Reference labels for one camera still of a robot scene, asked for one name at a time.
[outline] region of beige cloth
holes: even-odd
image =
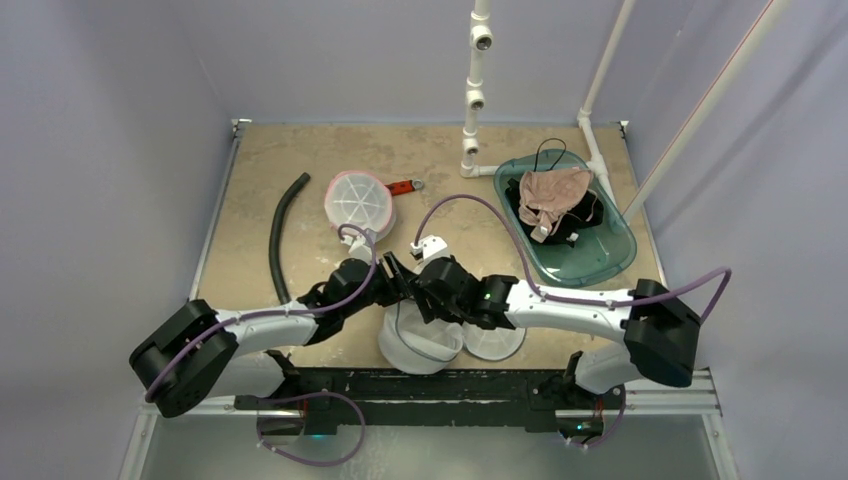
[[[530,236],[541,243],[556,233],[562,216],[580,203],[591,182],[592,172],[579,167],[524,172],[519,184],[518,218],[536,226]]]

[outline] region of red handle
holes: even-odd
[[[389,192],[392,193],[393,197],[415,191],[415,187],[412,186],[412,180],[390,183],[386,185],[386,188],[389,189]]]

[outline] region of black hose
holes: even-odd
[[[274,290],[277,292],[277,298],[280,304],[285,305],[291,301],[289,289],[286,287],[286,279],[283,278],[283,266],[280,263],[280,241],[283,237],[283,222],[286,219],[286,211],[289,209],[294,197],[303,190],[303,187],[309,182],[311,177],[304,172],[291,184],[286,193],[277,204],[277,210],[274,211],[274,221],[271,222],[271,239],[268,244],[268,263],[271,267],[271,280],[274,281]]]

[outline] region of white container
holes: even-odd
[[[330,181],[324,211],[334,229],[352,223],[375,232],[376,240],[389,233],[396,219],[389,189],[374,175],[361,171],[342,172]]]
[[[380,352],[393,367],[412,375],[445,368],[462,350],[462,327],[433,320],[425,324],[415,302],[404,300],[386,308],[377,336]]]
[[[469,323],[463,324],[462,330],[465,349],[468,353],[492,362],[511,357],[521,348],[524,337],[527,335],[527,331],[523,328],[484,330]]]

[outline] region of clear plastic container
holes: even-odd
[[[430,375],[445,368],[462,350],[462,327],[424,317],[415,302],[404,300],[386,308],[377,335],[383,357],[411,375]]]
[[[542,151],[539,154],[538,170],[550,168],[560,153],[563,152],[558,149]],[[524,172],[533,170],[534,156],[514,158],[501,165],[495,172],[495,191],[507,217],[518,230],[528,258],[542,281],[560,287],[588,287],[609,280],[629,267],[636,258],[636,238],[597,179],[592,180],[589,189],[604,203],[604,223],[579,230],[580,237],[574,248],[568,245],[538,244],[524,235],[520,220],[513,213],[505,192],[511,178],[521,180]],[[554,168],[575,166],[586,168],[580,157],[566,151]]]
[[[324,211],[333,228],[352,223],[375,232],[376,240],[389,233],[396,219],[389,189],[374,175],[360,171],[342,172],[330,181]]]
[[[462,324],[462,332],[468,353],[493,362],[505,360],[515,354],[527,335],[523,328],[484,330],[470,323]]]

